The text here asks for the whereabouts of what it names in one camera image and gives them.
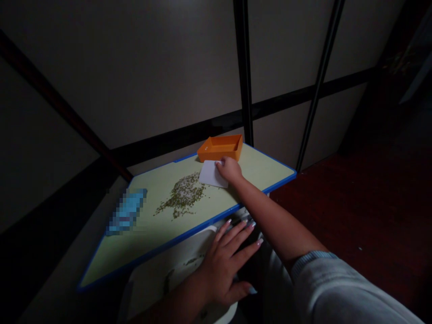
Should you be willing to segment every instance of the metal rod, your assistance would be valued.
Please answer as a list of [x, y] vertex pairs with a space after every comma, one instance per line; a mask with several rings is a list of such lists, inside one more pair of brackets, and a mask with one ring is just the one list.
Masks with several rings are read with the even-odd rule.
[[100, 155], [105, 157], [127, 181], [133, 175], [114, 158], [109, 148], [88, 127], [67, 101], [48, 82], [36, 66], [23, 52], [0, 30], [1, 56], [37, 91], [45, 100], [72, 126]]
[[253, 146], [251, 65], [247, 0], [234, 0], [235, 34], [237, 39], [238, 72], [242, 97], [242, 117], [245, 143]]
[[303, 158], [305, 157], [307, 142], [309, 141], [309, 135], [311, 134], [312, 123], [314, 121], [316, 107], [318, 105], [319, 94], [321, 90], [321, 86], [324, 82], [325, 73], [327, 71], [327, 66], [330, 61], [330, 55], [332, 52], [334, 39], [336, 37], [336, 32], [338, 31], [339, 22], [342, 16], [343, 5], [345, 4], [345, 0], [335, 0], [332, 10], [332, 16], [330, 18], [330, 23], [327, 29], [327, 36], [325, 38], [325, 44], [323, 53], [321, 55], [321, 61], [318, 69], [318, 75], [316, 77], [315, 82], [315, 93], [310, 104], [309, 114], [307, 116], [306, 127], [303, 133], [303, 139], [301, 141], [300, 153], [298, 155], [297, 172], [300, 172], [302, 169]]

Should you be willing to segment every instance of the person's left hand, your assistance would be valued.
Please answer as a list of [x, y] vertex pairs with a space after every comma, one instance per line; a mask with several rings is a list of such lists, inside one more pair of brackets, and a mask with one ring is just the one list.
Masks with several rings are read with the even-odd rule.
[[259, 239], [234, 254], [252, 233], [255, 223], [244, 229], [246, 222], [242, 221], [225, 234], [229, 225], [230, 220], [217, 232], [202, 264], [194, 273], [205, 285], [207, 303], [217, 302], [226, 306], [234, 304], [248, 294], [256, 293], [250, 283], [233, 283], [233, 278], [246, 261], [258, 251], [262, 243], [262, 239]]

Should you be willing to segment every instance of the white card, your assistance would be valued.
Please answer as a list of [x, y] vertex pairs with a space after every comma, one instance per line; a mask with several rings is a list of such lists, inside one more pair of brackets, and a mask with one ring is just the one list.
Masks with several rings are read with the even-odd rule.
[[202, 166], [201, 173], [199, 174], [199, 182], [206, 185], [215, 187], [228, 188], [228, 182], [222, 178], [218, 169], [216, 168], [216, 161], [205, 160]]

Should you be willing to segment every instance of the sweater cuff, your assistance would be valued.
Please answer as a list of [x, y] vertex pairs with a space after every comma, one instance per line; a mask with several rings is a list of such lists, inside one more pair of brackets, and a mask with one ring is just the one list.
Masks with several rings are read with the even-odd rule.
[[294, 263], [294, 266], [291, 270], [291, 280], [293, 282], [296, 282], [298, 276], [300, 275], [304, 267], [313, 260], [320, 258], [338, 259], [338, 257], [331, 252], [310, 251], [308, 254], [303, 255], [302, 257], [300, 257], [300, 259], [296, 261], [296, 263]]

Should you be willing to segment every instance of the finger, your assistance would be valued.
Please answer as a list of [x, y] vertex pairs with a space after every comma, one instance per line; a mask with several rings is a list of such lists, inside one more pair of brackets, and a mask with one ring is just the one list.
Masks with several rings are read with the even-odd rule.
[[225, 295], [224, 304], [227, 306], [232, 305], [251, 293], [256, 293], [256, 290], [249, 282], [241, 281], [236, 284], [234, 283]]
[[244, 220], [234, 226], [231, 231], [225, 234], [225, 236], [220, 240], [219, 246], [223, 247], [227, 245], [233, 239], [233, 237], [235, 237], [246, 226], [247, 222], [247, 220]]
[[245, 228], [243, 231], [238, 233], [227, 245], [225, 245], [225, 248], [227, 249], [227, 252], [229, 255], [233, 255], [240, 247], [240, 245], [248, 238], [248, 236], [252, 233], [253, 229], [255, 228], [256, 223], [253, 222], [250, 224], [247, 228]]
[[231, 225], [231, 219], [228, 219], [225, 224], [222, 225], [222, 227], [217, 231], [215, 239], [213, 240], [213, 243], [217, 243], [220, 241], [222, 236], [224, 236], [226, 230]]
[[216, 169], [219, 171], [219, 173], [221, 172], [223, 166], [222, 163], [220, 161], [215, 161], [215, 165], [216, 165]]
[[260, 249], [263, 239], [260, 238], [258, 241], [252, 243], [251, 245], [245, 247], [243, 250], [238, 251], [231, 260], [235, 264], [235, 271], [239, 271], [242, 266], [255, 254], [256, 251]]

